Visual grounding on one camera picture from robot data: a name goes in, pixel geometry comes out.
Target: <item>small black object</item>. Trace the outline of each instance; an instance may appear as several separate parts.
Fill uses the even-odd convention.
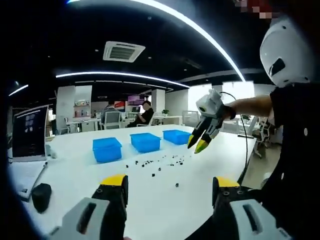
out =
[[[46,183],[40,183],[32,190],[33,205],[38,213],[41,214],[48,208],[51,192],[51,186]]]

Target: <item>man sitting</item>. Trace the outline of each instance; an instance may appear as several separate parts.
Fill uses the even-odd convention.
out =
[[[152,116],[154,115],[154,110],[151,107],[151,102],[144,101],[142,103],[142,108],[145,112],[142,114],[138,113],[135,121],[128,124],[126,126],[127,128],[136,127],[138,124],[148,125],[150,123],[150,120],[151,120]]]
[[[106,106],[105,109],[102,111],[102,114],[101,114],[101,123],[102,124],[105,123],[105,117],[106,117],[107,112],[120,112],[119,110],[117,110],[115,108],[115,101],[109,101],[108,106]],[[118,118],[110,119],[110,117],[108,116],[108,121],[110,123],[118,122]],[[118,126],[109,126],[108,127],[108,129],[117,129],[117,128],[118,128]]]

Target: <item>black shirt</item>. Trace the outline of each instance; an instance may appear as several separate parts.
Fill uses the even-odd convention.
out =
[[[319,217],[319,95],[316,83],[295,83],[270,94],[283,140],[279,162],[262,189],[262,203],[278,225],[299,239],[316,231],[311,225]]]
[[[142,124],[148,125],[153,115],[154,110],[152,108],[149,108],[147,111],[141,114],[141,117],[143,117],[146,122],[142,122],[139,117],[137,117],[137,121],[141,122]]]

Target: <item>white helmet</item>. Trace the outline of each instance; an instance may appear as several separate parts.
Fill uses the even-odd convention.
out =
[[[312,50],[288,17],[271,22],[260,47],[260,59],[265,72],[277,87],[308,83],[314,78]]]

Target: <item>person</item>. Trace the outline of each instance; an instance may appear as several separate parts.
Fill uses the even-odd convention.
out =
[[[262,65],[276,88],[270,95],[239,99],[230,104],[234,115],[268,117],[283,126],[281,154],[276,168],[259,194],[262,205],[295,239],[317,231],[320,200],[315,189],[318,168],[309,158],[319,152],[319,122],[311,118],[319,110],[320,84],[315,78],[315,58],[306,39],[288,17],[271,22],[260,47]]]
[[[151,102],[144,101],[142,103],[142,108],[145,111],[144,113],[138,113],[134,122],[129,123],[126,127],[133,128],[137,127],[138,124],[148,125],[152,116],[154,115],[154,110],[151,107]]]
[[[102,111],[102,114],[101,114],[101,123],[104,124],[105,123],[105,117],[106,117],[106,113],[107,112],[120,112],[119,110],[117,110],[115,108],[115,101],[111,100],[108,102],[108,106],[106,106],[104,108],[104,110]],[[109,119],[108,117],[108,120],[110,122],[117,122],[118,119]]]

